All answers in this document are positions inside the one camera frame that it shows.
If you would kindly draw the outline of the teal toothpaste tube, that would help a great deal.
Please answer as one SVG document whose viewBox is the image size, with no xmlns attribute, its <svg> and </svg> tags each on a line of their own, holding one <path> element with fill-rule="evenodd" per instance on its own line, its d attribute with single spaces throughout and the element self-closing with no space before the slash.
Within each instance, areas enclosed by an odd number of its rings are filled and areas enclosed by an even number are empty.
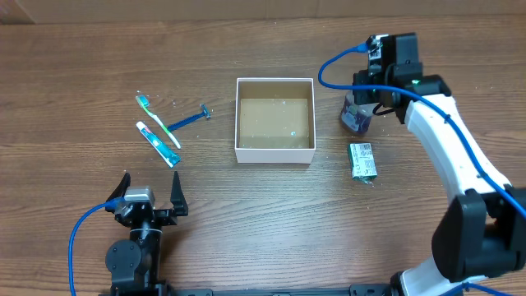
<svg viewBox="0 0 526 296">
<path fill-rule="evenodd" d="M 181 158 L 161 141 L 143 122 L 137 122 L 136 127 L 169 168 L 174 168 L 181 161 Z"/>
</svg>

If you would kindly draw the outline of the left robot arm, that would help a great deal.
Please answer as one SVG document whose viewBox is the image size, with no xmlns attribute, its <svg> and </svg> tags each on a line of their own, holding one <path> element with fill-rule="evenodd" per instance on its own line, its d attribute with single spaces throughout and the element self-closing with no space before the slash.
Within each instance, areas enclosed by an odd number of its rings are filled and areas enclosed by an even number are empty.
<svg viewBox="0 0 526 296">
<path fill-rule="evenodd" d="M 151 187 L 133 187 L 129 173 L 124 174 L 107 202 L 105 210 L 130 229 L 129 238 L 115 242 L 105 257 L 112 276 L 111 295 L 175 295 L 174 288 L 159 279 L 159 264 L 162 228 L 188 215 L 178 172 L 173 173 L 170 208 L 157 209 Z"/>
</svg>

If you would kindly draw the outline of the green soap bar package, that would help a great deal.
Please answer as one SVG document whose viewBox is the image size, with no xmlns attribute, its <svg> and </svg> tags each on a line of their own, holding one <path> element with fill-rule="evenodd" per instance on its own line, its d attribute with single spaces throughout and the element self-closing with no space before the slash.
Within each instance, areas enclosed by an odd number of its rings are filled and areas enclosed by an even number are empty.
<svg viewBox="0 0 526 296">
<path fill-rule="evenodd" d="M 376 163 L 370 143 L 348 145 L 348 157 L 353 180 L 372 183 L 377 177 Z"/>
</svg>

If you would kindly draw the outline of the dark soap pump bottle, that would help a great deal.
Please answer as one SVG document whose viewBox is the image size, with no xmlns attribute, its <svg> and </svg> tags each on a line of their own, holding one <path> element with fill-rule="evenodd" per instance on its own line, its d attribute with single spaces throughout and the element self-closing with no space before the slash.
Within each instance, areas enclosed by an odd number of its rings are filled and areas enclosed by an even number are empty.
<svg viewBox="0 0 526 296">
<path fill-rule="evenodd" d="M 345 95 L 340 120 L 351 132 L 363 135 L 369 129 L 375 107 L 375 104 L 355 104 L 353 93 L 349 91 Z"/>
</svg>

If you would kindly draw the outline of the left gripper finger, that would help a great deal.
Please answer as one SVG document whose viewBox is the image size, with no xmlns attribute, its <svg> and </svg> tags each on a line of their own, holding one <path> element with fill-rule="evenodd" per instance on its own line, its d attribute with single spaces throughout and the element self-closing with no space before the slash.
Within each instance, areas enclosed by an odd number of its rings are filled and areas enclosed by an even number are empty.
<svg viewBox="0 0 526 296">
<path fill-rule="evenodd" d="M 125 173 L 122 177 L 121 182 L 117 185 L 117 187 L 114 189 L 114 191 L 110 194 L 106 202 L 108 203 L 108 206 L 105 207 L 105 210 L 107 212 L 114 212 L 116 202 L 118 198 L 124 197 L 126 190 L 131 185 L 131 175 L 129 173 Z"/>
<path fill-rule="evenodd" d="M 188 216 L 188 205 L 182 192 L 178 171 L 173 172 L 170 202 L 173 204 L 176 216 Z"/>
</svg>

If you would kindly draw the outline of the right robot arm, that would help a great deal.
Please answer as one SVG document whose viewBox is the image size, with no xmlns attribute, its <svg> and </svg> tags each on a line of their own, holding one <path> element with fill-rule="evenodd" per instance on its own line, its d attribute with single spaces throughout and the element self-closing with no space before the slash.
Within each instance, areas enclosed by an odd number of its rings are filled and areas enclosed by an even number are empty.
<svg viewBox="0 0 526 296">
<path fill-rule="evenodd" d="M 525 190 L 484 155 L 438 75 L 426 76 L 414 33 L 372 35 L 359 46 L 367 69 L 353 76 L 356 104 L 391 108 L 422 143 L 439 174 L 448 208 L 431 256 L 400 272 L 401 295 L 454 295 L 463 285 L 525 267 Z"/>
</svg>

